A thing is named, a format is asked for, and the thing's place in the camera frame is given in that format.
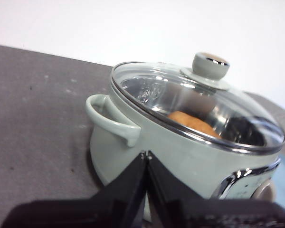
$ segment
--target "bread roll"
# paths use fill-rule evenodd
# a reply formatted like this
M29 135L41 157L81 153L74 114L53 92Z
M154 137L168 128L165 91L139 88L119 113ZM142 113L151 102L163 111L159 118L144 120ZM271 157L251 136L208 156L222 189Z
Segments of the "bread roll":
M168 117L184 126L221 139L221 137L212 129L209 124L198 118L195 118L180 111L170 113Z

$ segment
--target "white wall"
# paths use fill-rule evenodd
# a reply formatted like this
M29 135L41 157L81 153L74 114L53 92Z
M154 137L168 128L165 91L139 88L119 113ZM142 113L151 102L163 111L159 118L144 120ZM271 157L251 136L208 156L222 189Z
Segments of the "white wall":
M285 0L0 0L0 44L105 65L206 51L285 108Z

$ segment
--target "gray countertop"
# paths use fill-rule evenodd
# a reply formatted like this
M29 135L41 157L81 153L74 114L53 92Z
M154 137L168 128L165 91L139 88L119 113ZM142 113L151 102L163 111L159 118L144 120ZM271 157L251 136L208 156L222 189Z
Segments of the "gray countertop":
M0 225L20 203L88 198L99 190L85 100L107 93L110 71L110 66L0 46ZM285 129L285 110L250 95Z

